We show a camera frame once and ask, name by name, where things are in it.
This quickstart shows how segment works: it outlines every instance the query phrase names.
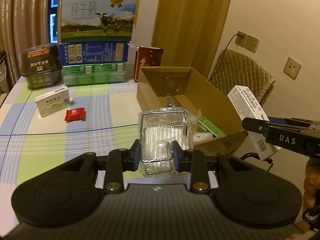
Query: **table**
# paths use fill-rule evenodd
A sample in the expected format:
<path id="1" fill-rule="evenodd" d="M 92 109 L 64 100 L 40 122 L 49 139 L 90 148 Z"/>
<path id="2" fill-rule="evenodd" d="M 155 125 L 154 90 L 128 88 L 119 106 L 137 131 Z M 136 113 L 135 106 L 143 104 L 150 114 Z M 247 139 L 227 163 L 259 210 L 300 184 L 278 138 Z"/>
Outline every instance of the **table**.
<path id="1" fill-rule="evenodd" d="M 17 185 L 82 153 L 107 155 L 130 148 L 138 138 L 137 84 L 92 85 L 69 88 L 72 105 L 44 118 L 35 97 L 64 86 L 30 90 L 21 77 L 0 108 L 0 235 L 18 221 L 11 208 Z M 66 123 L 66 110 L 85 107 L 86 120 Z M 103 185 L 99 172 L 97 186 Z"/>

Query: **power outlet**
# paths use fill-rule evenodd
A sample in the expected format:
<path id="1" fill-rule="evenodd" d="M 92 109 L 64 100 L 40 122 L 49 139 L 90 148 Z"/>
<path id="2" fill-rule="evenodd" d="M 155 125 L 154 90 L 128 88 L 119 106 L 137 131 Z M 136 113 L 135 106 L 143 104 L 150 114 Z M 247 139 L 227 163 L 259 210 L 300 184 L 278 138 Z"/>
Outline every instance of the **power outlet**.
<path id="1" fill-rule="evenodd" d="M 244 35 L 244 37 L 242 38 L 242 37 L 237 36 L 236 37 L 236 45 L 244 47 L 245 43 L 247 41 L 248 35 L 243 32 L 238 32 L 238 33 Z"/>
<path id="2" fill-rule="evenodd" d="M 248 35 L 247 41 L 245 43 L 245 48 L 253 53 L 257 51 L 259 40 L 253 36 Z"/>
<path id="3" fill-rule="evenodd" d="M 283 72 L 286 73 L 293 80 L 295 80 L 297 78 L 300 68 L 301 64 L 289 57 L 287 60 L 287 64 L 285 64 Z"/>

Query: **window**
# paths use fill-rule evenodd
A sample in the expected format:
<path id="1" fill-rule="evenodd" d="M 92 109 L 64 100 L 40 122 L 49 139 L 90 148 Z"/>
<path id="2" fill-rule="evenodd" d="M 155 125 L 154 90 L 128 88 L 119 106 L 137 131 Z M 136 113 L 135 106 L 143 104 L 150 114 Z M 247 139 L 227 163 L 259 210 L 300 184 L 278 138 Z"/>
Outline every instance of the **window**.
<path id="1" fill-rule="evenodd" d="M 48 34 L 49 42 L 58 42 L 57 41 L 57 23 L 55 24 L 57 10 L 58 10 L 58 1 L 59 0 L 49 0 L 48 8 Z"/>

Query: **white box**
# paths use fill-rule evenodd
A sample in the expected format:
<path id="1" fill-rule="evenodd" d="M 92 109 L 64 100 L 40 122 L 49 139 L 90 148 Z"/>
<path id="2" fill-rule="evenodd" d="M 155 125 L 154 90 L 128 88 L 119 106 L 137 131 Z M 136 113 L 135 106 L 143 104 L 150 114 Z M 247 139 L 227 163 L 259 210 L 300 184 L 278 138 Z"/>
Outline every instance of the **white box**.
<path id="1" fill-rule="evenodd" d="M 41 117 L 71 105 L 68 87 L 59 88 L 36 97 Z"/>
<path id="2" fill-rule="evenodd" d="M 210 132 L 197 132 L 193 135 L 193 142 L 201 142 L 213 138 L 213 133 Z"/>
<path id="3" fill-rule="evenodd" d="M 233 104 L 241 120 L 245 117 L 269 121 L 266 113 L 263 111 L 257 99 L 248 87 L 234 86 L 229 92 L 228 98 Z M 259 154 L 261 160 L 264 160 L 275 154 L 281 148 L 266 143 L 266 138 L 260 134 L 248 131 L 248 134 Z"/>

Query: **green packet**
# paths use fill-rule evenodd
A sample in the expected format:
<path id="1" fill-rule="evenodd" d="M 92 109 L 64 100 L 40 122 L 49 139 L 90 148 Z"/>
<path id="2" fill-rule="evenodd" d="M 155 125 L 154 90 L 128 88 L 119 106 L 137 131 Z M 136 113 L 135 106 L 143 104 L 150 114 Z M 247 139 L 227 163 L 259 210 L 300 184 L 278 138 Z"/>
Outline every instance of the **green packet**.
<path id="1" fill-rule="evenodd" d="M 124 82 L 124 71 L 63 76 L 66 86 L 95 85 Z"/>
<path id="2" fill-rule="evenodd" d="M 212 122 L 210 122 L 205 117 L 202 117 L 199 119 L 196 130 L 198 132 L 211 132 L 216 137 L 225 135 L 223 131 L 221 131 L 218 127 L 216 127 Z"/>
<path id="3" fill-rule="evenodd" d="M 102 63 L 102 64 L 82 64 L 73 66 L 63 66 L 63 76 L 74 74 L 92 74 L 104 72 L 117 72 L 124 70 L 125 63 Z"/>

